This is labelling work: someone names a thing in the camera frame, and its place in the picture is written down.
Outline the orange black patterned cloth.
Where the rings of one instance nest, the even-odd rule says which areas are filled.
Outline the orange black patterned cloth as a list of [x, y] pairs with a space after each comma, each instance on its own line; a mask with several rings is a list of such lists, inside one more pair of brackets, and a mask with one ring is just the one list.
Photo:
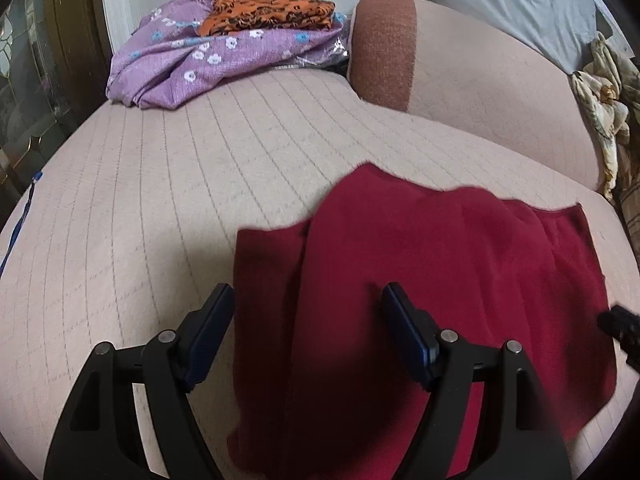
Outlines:
[[198, 28], [201, 37], [254, 29], [329, 30], [335, 3], [328, 0], [214, 0]]

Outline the dark wooden glass cabinet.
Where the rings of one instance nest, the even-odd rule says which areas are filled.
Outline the dark wooden glass cabinet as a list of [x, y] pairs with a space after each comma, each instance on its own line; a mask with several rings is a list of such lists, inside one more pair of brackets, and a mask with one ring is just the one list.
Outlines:
[[1, 0], [1, 218], [105, 100], [102, 0]]

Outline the grey pillow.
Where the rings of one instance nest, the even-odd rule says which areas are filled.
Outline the grey pillow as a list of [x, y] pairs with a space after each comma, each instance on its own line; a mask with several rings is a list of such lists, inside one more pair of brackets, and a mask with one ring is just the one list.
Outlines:
[[606, 43], [634, 57], [631, 43], [604, 0], [431, 0], [482, 21], [571, 74], [589, 63], [590, 44]]

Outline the dark red garment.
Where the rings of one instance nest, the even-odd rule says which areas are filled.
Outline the dark red garment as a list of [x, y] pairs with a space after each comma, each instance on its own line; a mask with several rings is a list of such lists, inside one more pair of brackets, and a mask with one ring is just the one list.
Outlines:
[[238, 234], [236, 466], [269, 479], [393, 475], [427, 394], [390, 345], [390, 282], [473, 344], [519, 341], [565, 439], [612, 398], [613, 343], [597, 326], [608, 297], [581, 206], [436, 191], [365, 164], [307, 220]]

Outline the cream floral crumpled cloth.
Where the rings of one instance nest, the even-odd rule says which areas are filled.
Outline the cream floral crumpled cloth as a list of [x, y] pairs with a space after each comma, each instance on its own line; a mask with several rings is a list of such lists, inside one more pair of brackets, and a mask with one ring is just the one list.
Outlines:
[[591, 41], [592, 60], [570, 75], [574, 96], [600, 145], [607, 200], [639, 181], [639, 66], [608, 43]]

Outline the purple floral cloth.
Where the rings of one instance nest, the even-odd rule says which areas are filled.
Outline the purple floral cloth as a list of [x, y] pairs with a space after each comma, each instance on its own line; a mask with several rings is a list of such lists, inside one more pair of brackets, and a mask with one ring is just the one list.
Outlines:
[[201, 37], [214, 0], [170, 0], [142, 18], [113, 56], [107, 99], [174, 110], [217, 84], [271, 67], [325, 68], [348, 57], [349, 19], [329, 30], [254, 29]]

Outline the pink brown bolster pillow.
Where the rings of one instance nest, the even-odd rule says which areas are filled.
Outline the pink brown bolster pillow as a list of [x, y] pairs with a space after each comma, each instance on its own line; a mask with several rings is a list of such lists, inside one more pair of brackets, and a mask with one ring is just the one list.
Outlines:
[[359, 0], [348, 79], [370, 103], [472, 133], [602, 188], [601, 150], [570, 78], [475, 18], [426, 0]]

